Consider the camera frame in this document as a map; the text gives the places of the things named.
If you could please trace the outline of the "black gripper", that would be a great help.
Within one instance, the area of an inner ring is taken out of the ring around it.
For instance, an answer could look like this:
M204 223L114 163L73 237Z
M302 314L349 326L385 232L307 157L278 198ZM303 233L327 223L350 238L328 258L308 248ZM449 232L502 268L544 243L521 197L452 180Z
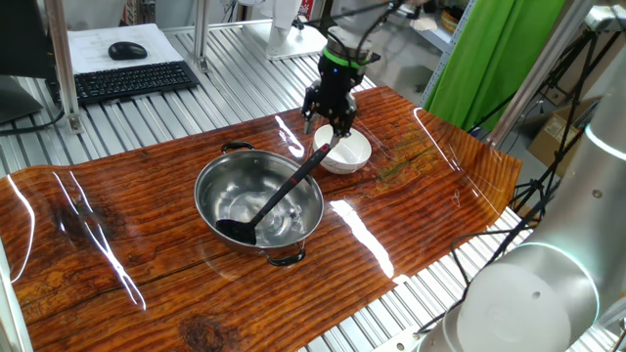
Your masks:
M300 110L304 118L303 132L312 133L316 110L329 110L333 128L330 146L335 147L342 138L351 134L350 129L358 110L351 90L362 82L364 70L335 62L319 62L318 69L320 81L306 88Z

